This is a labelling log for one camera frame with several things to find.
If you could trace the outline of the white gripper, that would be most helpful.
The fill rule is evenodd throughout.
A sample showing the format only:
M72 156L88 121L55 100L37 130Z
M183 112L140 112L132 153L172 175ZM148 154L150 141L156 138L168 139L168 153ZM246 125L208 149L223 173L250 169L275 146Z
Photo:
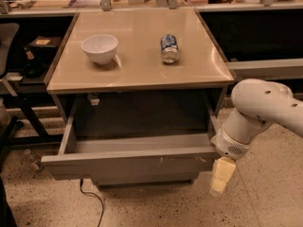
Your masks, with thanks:
M248 152L251 141L252 137L243 129L226 125L222 125L212 137L210 143L224 156L213 164L210 182L210 193L213 196L217 197L223 193L235 172L234 160L239 160Z

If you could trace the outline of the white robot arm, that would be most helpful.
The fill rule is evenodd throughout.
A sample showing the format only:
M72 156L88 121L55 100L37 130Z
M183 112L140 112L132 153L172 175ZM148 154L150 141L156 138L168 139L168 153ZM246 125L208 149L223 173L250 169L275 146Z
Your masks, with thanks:
M252 141L273 123L303 136L303 102L289 87L261 79L244 79L232 90L234 109L211 139L221 155L214 161L210 193L220 196L236 169L236 162Z

